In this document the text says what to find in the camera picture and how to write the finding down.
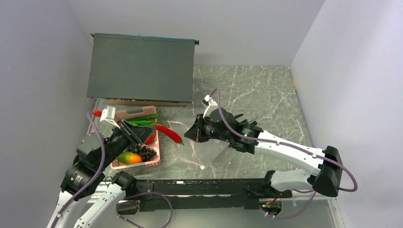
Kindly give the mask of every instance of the basket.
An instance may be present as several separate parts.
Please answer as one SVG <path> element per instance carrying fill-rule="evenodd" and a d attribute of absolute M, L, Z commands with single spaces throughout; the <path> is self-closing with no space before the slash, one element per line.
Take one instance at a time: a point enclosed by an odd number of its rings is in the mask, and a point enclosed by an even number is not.
<path fill-rule="evenodd" d="M 121 111 L 116 111 L 115 112 L 115 121 L 123 120 L 123 119 L 130 119 L 133 117 L 138 117 L 138 116 L 143 116 L 143 115 L 149 115 L 149 114 L 155 114 L 157 113 L 155 106 L 146 106 L 143 107 L 143 109 L 127 112 L 126 110 L 121 110 Z M 142 163 L 137 163 L 137 164 L 132 164 L 132 165 L 126 165 L 124 163 L 121 163 L 117 159 L 115 159 L 111 163 L 111 168 L 113 170 L 129 170 L 137 167 L 142 167 L 142 166 L 153 166 L 153 165 L 159 165 L 161 164 L 161 157 L 160 157 L 160 146 L 159 146 L 159 140 L 158 140 L 158 131 L 154 139 L 154 143 L 151 145 L 146 145 L 150 149 L 153 149 L 154 151 L 157 152 L 157 155 L 155 155 L 151 161 L 146 161 Z"/>

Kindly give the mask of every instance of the gray wall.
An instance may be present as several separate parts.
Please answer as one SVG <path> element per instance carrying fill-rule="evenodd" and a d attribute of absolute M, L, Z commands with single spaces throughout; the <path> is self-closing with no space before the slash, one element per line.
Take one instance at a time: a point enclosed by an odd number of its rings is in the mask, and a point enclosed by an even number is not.
<path fill-rule="evenodd" d="M 326 0 L 291 64 L 313 144 L 357 178 L 338 197 L 348 228 L 403 227 L 402 37 L 398 0 Z"/>
<path fill-rule="evenodd" d="M 1 227 L 45 227 L 88 127 L 91 46 L 64 0 L 2 0 L 0 28 Z"/>
<path fill-rule="evenodd" d="M 67 0 L 90 33 L 200 40 L 197 65 L 289 66 L 324 0 Z"/>

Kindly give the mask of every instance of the table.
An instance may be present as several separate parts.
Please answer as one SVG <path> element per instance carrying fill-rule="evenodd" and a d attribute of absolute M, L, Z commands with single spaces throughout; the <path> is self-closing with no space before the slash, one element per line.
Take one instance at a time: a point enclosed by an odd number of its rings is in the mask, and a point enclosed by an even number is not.
<path fill-rule="evenodd" d="M 201 100 L 217 87 L 221 89 L 221 103 L 227 111 L 234 115 L 243 113 L 248 120 L 257 116 L 256 121 L 262 129 L 289 141 L 312 146 L 289 68 L 286 66 L 194 66 L 193 104 L 159 106 L 157 112 L 161 116 L 158 121 L 194 121 L 196 114 L 204 111 Z M 99 99 L 96 109 L 102 110 L 106 105 L 105 100 Z M 135 106 L 126 105 L 115 107 L 117 110 L 136 109 Z M 110 134 L 102 124 L 97 126 L 104 136 Z M 287 171 L 297 168 L 268 156 L 226 148 L 211 165 L 207 164 L 209 166 L 201 170 L 198 165 L 182 161 L 174 143 L 162 134 L 160 153 L 160 165 L 126 172 L 139 180 L 234 179 L 263 178 L 268 170 Z M 105 170 L 105 175 L 113 176 L 115 173 L 117 171 L 110 167 Z"/>

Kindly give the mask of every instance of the red connector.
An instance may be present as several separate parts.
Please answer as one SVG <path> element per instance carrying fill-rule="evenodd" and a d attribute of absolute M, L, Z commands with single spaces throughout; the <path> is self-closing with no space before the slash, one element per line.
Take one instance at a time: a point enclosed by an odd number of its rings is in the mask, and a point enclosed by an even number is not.
<path fill-rule="evenodd" d="M 94 116 L 101 117 L 101 115 L 102 115 L 102 111 L 94 110 Z"/>

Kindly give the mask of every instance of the red tomato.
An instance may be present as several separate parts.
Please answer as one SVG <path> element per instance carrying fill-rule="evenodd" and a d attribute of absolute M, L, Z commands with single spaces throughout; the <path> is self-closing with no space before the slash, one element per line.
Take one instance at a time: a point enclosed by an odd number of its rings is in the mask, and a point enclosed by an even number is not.
<path fill-rule="evenodd" d="M 157 135 L 157 131 L 154 131 L 154 132 L 150 135 L 150 137 L 148 137 L 148 139 L 144 142 L 144 144 L 146 144 L 146 145 L 151 145 L 151 144 L 153 144 L 156 135 Z"/>

